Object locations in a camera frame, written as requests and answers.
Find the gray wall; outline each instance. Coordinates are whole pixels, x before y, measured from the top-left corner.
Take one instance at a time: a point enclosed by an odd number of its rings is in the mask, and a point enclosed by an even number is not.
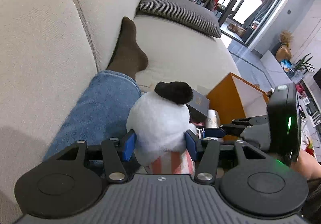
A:
[[[314,0],[288,0],[277,19],[266,31],[254,49],[261,54],[264,54],[267,50],[271,50],[278,42],[281,31],[287,29],[293,32],[309,11],[313,2]]]

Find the hand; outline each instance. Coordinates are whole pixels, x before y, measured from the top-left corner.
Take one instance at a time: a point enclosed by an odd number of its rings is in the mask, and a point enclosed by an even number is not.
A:
[[[300,150],[298,161],[291,163],[291,169],[302,174],[307,180],[321,178],[321,165],[304,150]]]

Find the green led indicator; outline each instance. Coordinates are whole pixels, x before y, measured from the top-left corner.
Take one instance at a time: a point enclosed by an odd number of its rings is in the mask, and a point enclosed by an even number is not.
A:
[[[291,121],[292,121],[292,119],[291,119],[291,117],[289,117],[289,119],[288,119],[288,134],[290,133]]]

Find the white plush toy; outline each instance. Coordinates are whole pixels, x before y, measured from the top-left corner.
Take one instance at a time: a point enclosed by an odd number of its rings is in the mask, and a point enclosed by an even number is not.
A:
[[[133,129],[137,135],[135,156],[147,173],[194,174],[184,137],[188,129],[196,133],[186,106],[192,99],[187,83],[160,82],[131,108],[127,131]]]

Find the curtain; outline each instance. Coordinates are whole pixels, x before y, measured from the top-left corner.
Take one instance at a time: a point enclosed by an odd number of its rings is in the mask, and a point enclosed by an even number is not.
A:
[[[264,16],[269,11],[275,0],[264,0],[262,4],[245,20],[242,25],[243,28],[247,28],[253,24],[253,21],[257,20],[261,22]]]

